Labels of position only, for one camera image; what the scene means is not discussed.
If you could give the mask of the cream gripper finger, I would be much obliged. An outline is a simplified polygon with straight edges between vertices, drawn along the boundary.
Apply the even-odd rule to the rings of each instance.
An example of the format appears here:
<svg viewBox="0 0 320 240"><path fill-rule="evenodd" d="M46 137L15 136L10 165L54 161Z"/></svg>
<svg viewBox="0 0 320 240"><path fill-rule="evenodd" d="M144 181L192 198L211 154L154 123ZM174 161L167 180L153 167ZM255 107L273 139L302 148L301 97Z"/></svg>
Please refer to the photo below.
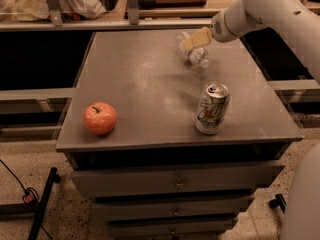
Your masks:
<svg viewBox="0 0 320 240"><path fill-rule="evenodd" d="M208 27L202 27L192 34L182 31L181 35L182 40L179 48L183 52L208 45L213 39L211 30Z"/></svg>

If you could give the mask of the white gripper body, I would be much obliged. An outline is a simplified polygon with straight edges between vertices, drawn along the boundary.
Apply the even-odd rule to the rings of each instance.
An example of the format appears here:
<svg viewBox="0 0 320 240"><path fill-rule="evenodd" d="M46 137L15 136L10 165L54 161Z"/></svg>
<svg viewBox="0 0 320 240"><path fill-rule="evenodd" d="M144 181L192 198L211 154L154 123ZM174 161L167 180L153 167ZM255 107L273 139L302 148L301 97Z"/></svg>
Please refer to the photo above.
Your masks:
<svg viewBox="0 0 320 240"><path fill-rule="evenodd" d="M225 43L256 30L257 21L246 12L242 0L237 0L212 18L210 29L216 41Z"/></svg>

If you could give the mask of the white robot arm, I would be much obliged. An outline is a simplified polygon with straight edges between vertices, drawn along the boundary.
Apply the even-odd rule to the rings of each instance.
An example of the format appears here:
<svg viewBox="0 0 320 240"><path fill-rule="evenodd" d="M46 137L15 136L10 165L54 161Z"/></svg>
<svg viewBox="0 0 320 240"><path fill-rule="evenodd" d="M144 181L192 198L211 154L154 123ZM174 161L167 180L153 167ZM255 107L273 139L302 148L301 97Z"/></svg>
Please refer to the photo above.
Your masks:
<svg viewBox="0 0 320 240"><path fill-rule="evenodd" d="M229 42L251 31L270 27L320 81L320 17L303 0L238 0L216 14L209 27L185 40L184 51ZM295 170L282 222L281 240L320 240L320 144Z"/></svg>

